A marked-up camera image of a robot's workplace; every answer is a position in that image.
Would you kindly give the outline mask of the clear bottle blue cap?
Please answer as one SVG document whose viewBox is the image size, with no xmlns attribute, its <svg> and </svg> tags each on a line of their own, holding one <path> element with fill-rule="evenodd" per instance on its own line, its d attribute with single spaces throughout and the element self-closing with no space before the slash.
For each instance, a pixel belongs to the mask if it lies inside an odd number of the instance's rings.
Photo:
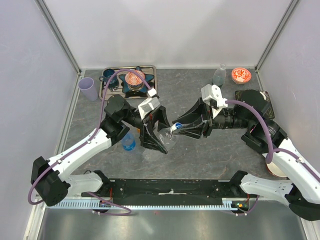
<svg viewBox="0 0 320 240">
<path fill-rule="evenodd" d="M 122 147 L 125 151 L 132 151 L 136 147 L 134 135 L 128 132 L 121 140 Z"/>
</svg>

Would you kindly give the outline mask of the clear bottle green label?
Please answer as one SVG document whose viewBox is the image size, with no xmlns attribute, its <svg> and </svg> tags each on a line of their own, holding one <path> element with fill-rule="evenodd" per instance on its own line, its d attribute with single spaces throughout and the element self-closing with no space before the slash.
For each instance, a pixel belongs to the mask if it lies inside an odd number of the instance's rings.
<svg viewBox="0 0 320 240">
<path fill-rule="evenodd" d="M 220 66 L 215 70 L 213 77 L 212 77 L 212 85 L 216 85 L 219 88 L 221 88 L 226 80 L 227 71 L 226 71 L 226 65 L 220 64 Z"/>
</svg>

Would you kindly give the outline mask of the blue pocari bottle cap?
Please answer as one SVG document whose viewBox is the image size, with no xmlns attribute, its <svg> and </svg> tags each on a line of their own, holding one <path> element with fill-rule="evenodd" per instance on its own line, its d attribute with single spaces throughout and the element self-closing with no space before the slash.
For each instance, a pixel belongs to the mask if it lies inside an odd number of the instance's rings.
<svg viewBox="0 0 320 240">
<path fill-rule="evenodd" d="M 170 127 L 170 133 L 173 134 L 176 130 L 178 130 L 182 127 L 183 127 L 183 125 L 181 123 L 176 122 Z"/>
</svg>

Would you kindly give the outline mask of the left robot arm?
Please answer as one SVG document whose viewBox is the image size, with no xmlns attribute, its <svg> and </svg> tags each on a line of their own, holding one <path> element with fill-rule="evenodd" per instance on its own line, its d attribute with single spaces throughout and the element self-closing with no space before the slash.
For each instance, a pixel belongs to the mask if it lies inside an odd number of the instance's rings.
<svg viewBox="0 0 320 240">
<path fill-rule="evenodd" d="M 94 192 L 99 197 L 110 191 L 110 180 L 101 172 L 88 176 L 71 174 L 96 154 L 120 142 L 130 127 L 140 130 L 140 145 L 167 154 L 165 145 L 154 130 L 169 128 L 166 108 L 157 96 L 149 97 L 138 107 L 131 106 L 122 96 L 112 96 L 104 108 L 105 117 L 88 136 L 49 159 L 42 156 L 33 161 L 31 189 L 41 197 L 40 202 L 52 207 L 71 194 Z"/>
</svg>

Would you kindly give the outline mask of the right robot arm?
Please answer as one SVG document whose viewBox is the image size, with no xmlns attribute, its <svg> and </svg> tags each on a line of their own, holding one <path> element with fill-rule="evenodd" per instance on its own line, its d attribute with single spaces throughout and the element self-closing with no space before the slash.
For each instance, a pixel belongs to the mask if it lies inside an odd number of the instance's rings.
<svg viewBox="0 0 320 240">
<path fill-rule="evenodd" d="M 244 129 L 241 139 L 267 164 L 274 164 L 284 174 L 282 180 L 256 177 L 237 171 L 229 181 L 235 197 L 243 194 L 263 196 L 278 201 L 307 221 L 320 218 L 320 174 L 299 153 L 287 133 L 275 122 L 269 94 L 254 89 L 237 90 L 227 100 L 203 94 L 174 123 L 179 135 L 199 139 L 215 129 Z"/>
</svg>

